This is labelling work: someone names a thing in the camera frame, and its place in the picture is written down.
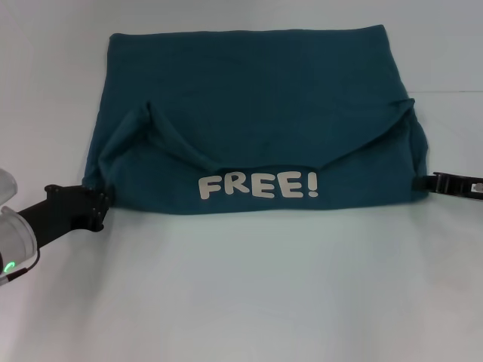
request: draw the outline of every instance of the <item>green led light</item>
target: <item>green led light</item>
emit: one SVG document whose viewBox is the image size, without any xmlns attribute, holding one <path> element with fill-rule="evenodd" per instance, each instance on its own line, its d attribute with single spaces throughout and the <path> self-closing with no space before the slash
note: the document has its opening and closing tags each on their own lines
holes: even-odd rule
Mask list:
<svg viewBox="0 0 483 362">
<path fill-rule="evenodd" d="M 15 262 L 9 262 L 3 269 L 4 273 L 8 273 L 11 269 L 15 268 Z"/>
</svg>

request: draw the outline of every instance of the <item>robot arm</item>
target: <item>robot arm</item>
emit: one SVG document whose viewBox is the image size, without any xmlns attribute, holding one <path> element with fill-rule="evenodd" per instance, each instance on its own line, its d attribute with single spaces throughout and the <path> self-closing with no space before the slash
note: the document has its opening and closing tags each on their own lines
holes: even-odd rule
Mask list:
<svg viewBox="0 0 483 362">
<path fill-rule="evenodd" d="M 83 186 L 45 187 L 47 199 L 18 213 L 8 207 L 0 214 L 0 286 L 28 272 L 40 257 L 40 248 L 68 232 L 99 232 L 112 198 Z M 0 204 L 17 192 L 14 178 L 0 170 Z M 16 266 L 34 257 L 29 268 Z"/>
</svg>

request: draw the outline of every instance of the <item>black clamp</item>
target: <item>black clamp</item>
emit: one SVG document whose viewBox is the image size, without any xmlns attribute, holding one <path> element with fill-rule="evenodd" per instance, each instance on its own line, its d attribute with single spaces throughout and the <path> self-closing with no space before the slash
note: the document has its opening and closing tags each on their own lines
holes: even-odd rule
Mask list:
<svg viewBox="0 0 483 362">
<path fill-rule="evenodd" d="M 483 179 L 434 172 L 435 176 L 417 177 L 413 187 L 417 191 L 483 200 Z"/>
<path fill-rule="evenodd" d="M 45 186 L 47 200 L 22 210 L 19 214 L 30 224 L 37 248 L 72 230 L 100 232 L 112 194 L 84 186 Z"/>
</svg>

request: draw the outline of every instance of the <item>exclamation mark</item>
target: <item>exclamation mark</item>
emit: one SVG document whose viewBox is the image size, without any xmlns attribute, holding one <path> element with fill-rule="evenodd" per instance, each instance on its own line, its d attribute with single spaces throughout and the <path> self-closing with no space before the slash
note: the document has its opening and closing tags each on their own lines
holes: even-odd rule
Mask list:
<svg viewBox="0 0 483 362">
<path fill-rule="evenodd" d="M 317 173 L 309 173 L 309 196 L 311 198 L 316 198 L 318 196 L 317 191 Z"/>
</svg>

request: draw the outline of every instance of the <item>white table surface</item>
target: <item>white table surface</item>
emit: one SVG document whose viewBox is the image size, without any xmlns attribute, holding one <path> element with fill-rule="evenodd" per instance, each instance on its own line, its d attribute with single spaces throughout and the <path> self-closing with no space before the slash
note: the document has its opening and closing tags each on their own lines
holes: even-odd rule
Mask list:
<svg viewBox="0 0 483 362">
<path fill-rule="evenodd" d="M 8 206 L 80 183 L 114 32 L 383 23 L 429 170 L 483 176 L 481 0 L 0 0 Z M 481 362 L 483 202 L 166 216 L 113 210 L 0 288 L 0 361 Z"/>
</svg>

